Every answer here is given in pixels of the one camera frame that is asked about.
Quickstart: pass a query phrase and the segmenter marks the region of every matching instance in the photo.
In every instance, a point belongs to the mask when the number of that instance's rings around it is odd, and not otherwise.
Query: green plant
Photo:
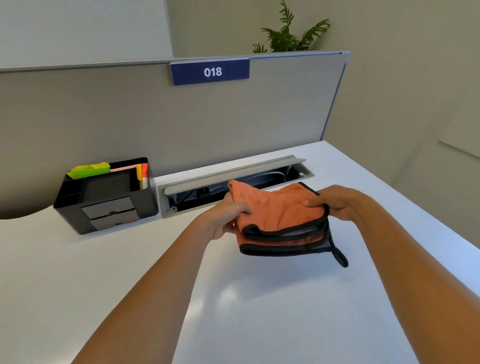
[[[292,24],[293,14],[290,9],[287,7],[285,0],[280,2],[282,4],[282,10],[280,14],[282,17],[280,21],[285,25],[276,31],[270,28],[262,28],[262,32],[268,33],[268,39],[270,40],[270,49],[272,52],[290,52],[294,50],[308,50],[312,45],[315,38],[321,36],[325,33],[330,27],[330,19],[322,20],[318,22],[317,25],[313,26],[305,33],[303,33],[302,38],[299,40],[296,36],[290,34],[290,24]],[[267,50],[263,45],[252,44],[254,53],[266,53]]]

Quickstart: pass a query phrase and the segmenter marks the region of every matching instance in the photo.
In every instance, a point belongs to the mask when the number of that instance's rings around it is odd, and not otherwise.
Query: white desk
[[[480,295],[480,251],[326,142],[156,178],[203,175],[294,154],[314,189],[379,201]],[[0,363],[67,364],[133,284],[203,210],[79,236],[49,207],[0,220]],[[416,363],[355,226],[330,218],[330,253],[240,254],[233,235],[205,253],[175,353],[183,363]]]

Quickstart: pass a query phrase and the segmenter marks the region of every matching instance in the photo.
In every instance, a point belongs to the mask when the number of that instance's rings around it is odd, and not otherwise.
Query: orange microfiber cloth
[[[248,203],[251,214],[240,213],[235,220],[240,251],[247,255],[289,256],[332,252],[348,266],[335,247],[328,224],[327,205],[306,207],[305,200],[318,196],[304,183],[290,184],[278,191],[258,190],[232,180],[228,183],[234,202]]]

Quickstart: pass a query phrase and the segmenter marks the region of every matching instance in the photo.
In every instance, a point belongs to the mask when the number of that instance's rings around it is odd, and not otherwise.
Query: desk organizer
[[[148,163],[148,159],[114,162],[110,168],[140,163]],[[140,189],[136,168],[76,180],[65,175],[53,208],[80,235],[158,213],[154,188],[149,181],[148,188]]]

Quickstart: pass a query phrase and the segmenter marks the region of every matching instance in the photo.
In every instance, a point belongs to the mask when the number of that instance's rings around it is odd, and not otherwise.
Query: drawer
[[[106,215],[112,215],[112,213],[119,213],[126,210],[135,208],[133,206],[130,197],[118,198],[100,204],[90,205],[82,207],[83,212],[90,218],[99,218]]]
[[[120,212],[119,214],[114,214],[110,216],[105,216],[104,218],[96,218],[95,220],[91,220],[93,226],[97,230],[103,230],[111,228],[115,225],[126,224],[127,222],[132,222],[140,220],[138,214],[135,210],[132,211],[125,211]]]

